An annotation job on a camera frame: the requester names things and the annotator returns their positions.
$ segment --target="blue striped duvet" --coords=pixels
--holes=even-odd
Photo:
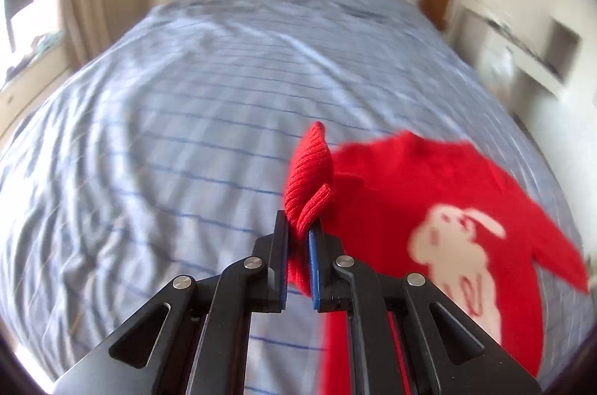
[[[176,0],[77,73],[0,161],[0,315],[59,376],[178,274],[213,276],[271,233],[314,120],[334,146],[404,128],[468,139],[572,238],[529,142],[432,25],[399,0]],[[592,323],[538,270],[541,380]],[[248,393],[307,394],[321,325],[289,290],[255,315]]]

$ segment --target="sweater sleeve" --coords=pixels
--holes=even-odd
[[[581,292],[588,292],[587,270],[577,249],[547,217],[541,207],[529,205],[528,242],[533,259]]]

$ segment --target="red sweater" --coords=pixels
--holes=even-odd
[[[432,280],[524,368],[543,348],[533,261],[587,292],[582,258],[514,179],[469,143],[410,132],[331,154],[316,122],[290,164],[288,279],[310,294],[306,235],[320,217],[378,273]],[[322,388],[348,394],[344,314],[326,315]]]

